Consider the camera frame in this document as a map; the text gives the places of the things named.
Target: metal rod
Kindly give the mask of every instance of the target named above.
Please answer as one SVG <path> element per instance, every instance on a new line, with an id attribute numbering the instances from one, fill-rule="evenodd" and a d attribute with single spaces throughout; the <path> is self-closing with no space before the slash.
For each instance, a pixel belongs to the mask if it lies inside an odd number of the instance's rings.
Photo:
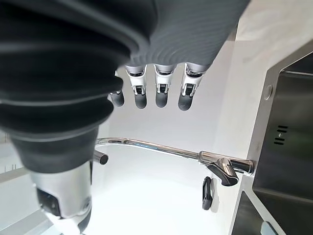
<path id="1" fill-rule="evenodd" d="M 97 139 L 96 145 L 126 145 L 136 148 L 148 149 L 154 152 L 161 152 L 168 155 L 198 160 L 198 153 L 192 151 L 127 138 L 100 138 Z"/>
<path id="2" fill-rule="evenodd" d="M 100 138 L 96 141 L 96 146 L 101 145 L 125 145 L 132 146 L 136 148 L 143 148 L 154 152 L 161 152 L 168 155 L 179 156 L 184 158 L 190 158 L 199 161 L 202 164 L 205 164 L 210 168 L 211 171 L 215 174 L 219 174 L 220 177 L 228 177 L 227 180 L 236 177 L 234 172 L 229 173 L 229 168 L 232 167 L 232 171 L 244 175 L 251 175 L 254 172 L 254 164 L 251 160 L 244 160 L 239 158 L 232 158 L 222 154 L 210 153 L 201 151 L 199 153 L 187 151 L 179 148 L 173 148 L 161 144 L 150 143 L 146 141 L 132 140 L 128 138 Z M 99 157 L 101 157 L 101 152 L 96 151 L 94 158 L 99 162 Z"/>
<path id="3" fill-rule="evenodd" d="M 93 161 L 99 163 L 101 165 L 105 165 L 109 160 L 107 154 L 99 152 L 98 150 L 94 150 L 93 152 Z"/>

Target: faucet spout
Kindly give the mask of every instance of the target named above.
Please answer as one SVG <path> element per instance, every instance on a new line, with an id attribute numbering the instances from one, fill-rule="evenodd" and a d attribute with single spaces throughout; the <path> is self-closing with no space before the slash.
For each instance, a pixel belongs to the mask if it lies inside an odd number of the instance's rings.
<path id="1" fill-rule="evenodd" d="M 236 173 L 251 175 L 254 172 L 254 164 L 251 160 L 232 158 L 221 154 L 201 151 L 199 153 L 173 148 L 165 145 L 138 141 L 127 138 L 100 138 L 96 141 L 96 146 L 102 145 L 126 145 L 137 148 L 144 148 L 154 152 L 161 152 L 168 155 L 180 156 L 198 160 L 200 163 L 212 171 L 222 180 L 222 185 L 233 186 L 239 179 Z"/>

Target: silver metal joint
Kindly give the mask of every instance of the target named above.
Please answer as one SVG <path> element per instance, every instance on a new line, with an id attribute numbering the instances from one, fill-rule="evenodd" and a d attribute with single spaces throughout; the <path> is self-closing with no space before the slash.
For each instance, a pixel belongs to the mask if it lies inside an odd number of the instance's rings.
<path id="1" fill-rule="evenodd" d="M 193 70 L 190 64 L 185 63 L 185 70 L 181 81 L 181 94 L 183 96 L 189 95 L 194 96 L 196 89 L 199 87 L 200 82 L 205 74 L 206 70 Z"/>
<path id="2" fill-rule="evenodd" d="M 154 64 L 154 67 L 156 77 L 156 92 L 167 94 L 172 83 L 176 65 L 163 66 Z"/>
<path id="3" fill-rule="evenodd" d="M 147 66 L 126 66 L 126 73 L 129 77 L 135 95 L 146 94 L 146 68 Z"/>

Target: black fingertip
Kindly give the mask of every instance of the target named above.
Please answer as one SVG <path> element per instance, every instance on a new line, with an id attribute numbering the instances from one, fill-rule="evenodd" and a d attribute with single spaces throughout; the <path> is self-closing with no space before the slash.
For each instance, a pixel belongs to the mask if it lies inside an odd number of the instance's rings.
<path id="1" fill-rule="evenodd" d="M 136 104 L 137 108 L 144 109 L 147 106 L 146 94 L 135 95 L 135 104 Z"/>
<path id="2" fill-rule="evenodd" d="M 168 94 L 166 93 L 156 93 L 156 105 L 159 108 L 163 108 L 167 104 Z"/>
<path id="3" fill-rule="evenodd" d="M 192 98 L 193 98 L 193 96 L 192 97 L 190 97 L 189 95 L 183 96 L 180 93 L 179 100 L 178 100 L 179 109 L 182 111 L 188 110 L 191 107 Z"/>
<path id="4" fill-rule="evenodd" d="M 117 107 L 121 107 L 123 106 L 125 100 L 124 100 L 124 95 L 123 92 L 120 91 L 120 93 L 113 93 L 110 95 L 111 99 L 112 99 L 112 103 L 117 106 Z"/>

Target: black lever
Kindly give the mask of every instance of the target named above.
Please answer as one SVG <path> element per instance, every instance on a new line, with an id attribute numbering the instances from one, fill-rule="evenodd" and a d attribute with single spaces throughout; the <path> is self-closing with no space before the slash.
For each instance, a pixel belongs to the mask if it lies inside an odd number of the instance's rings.
<path id="1" fill-rule="evenodd" d="M 202 209 L 208 210 L 212 205 L 213 198 L 211 196 L 211 178 L 206 177 L 202 186 Z"/>
<path id="2" fill-rule="evenodd" d="M 212 173 L 214 173 L 217 177 L 222 180 L 223 186 L 233 186 L 238 183 L 237 176 L 231 176 L 226 174 L 219 166 L 215 163 L 211 163 L 206 166 Z"/>

